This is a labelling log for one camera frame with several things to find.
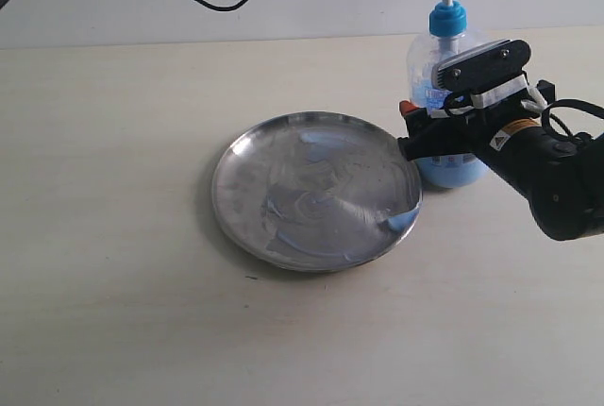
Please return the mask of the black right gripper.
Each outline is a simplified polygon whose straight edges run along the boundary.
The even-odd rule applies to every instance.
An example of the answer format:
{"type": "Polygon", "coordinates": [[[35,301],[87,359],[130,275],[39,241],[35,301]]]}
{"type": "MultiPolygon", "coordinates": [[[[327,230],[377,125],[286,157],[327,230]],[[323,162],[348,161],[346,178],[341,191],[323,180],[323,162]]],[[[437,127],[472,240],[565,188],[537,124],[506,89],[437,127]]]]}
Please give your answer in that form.
{"type": "Polygon", "coordinates": [[[536,114],[523,108],[518,99],[508,98],[485,110],[472,109],[460,116],[433,118],[409,100],[399,103],[408,137],[400,142],[409,160],[424,156],[460,154],[469,151],[483,161],[541,161],[543,132],[536,114]],[[512,136],[499,149],[491,146],[505,125],[527,119],[529,127],[512,136]]]}

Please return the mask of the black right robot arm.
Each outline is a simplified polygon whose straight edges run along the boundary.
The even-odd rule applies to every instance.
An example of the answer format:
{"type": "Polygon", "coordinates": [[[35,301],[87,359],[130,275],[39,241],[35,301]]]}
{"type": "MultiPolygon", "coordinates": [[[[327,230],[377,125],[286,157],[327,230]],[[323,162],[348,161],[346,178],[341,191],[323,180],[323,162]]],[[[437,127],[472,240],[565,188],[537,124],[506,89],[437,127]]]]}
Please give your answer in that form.
{"type": "Polygon", "coordinates": [[[603,139],[564,137],[511,100],[487,110],[432,118],[409,101],[399,105],[408,161],[471,153],[523,196],[540,230],[555,241],[603,232],[603,139]]]}

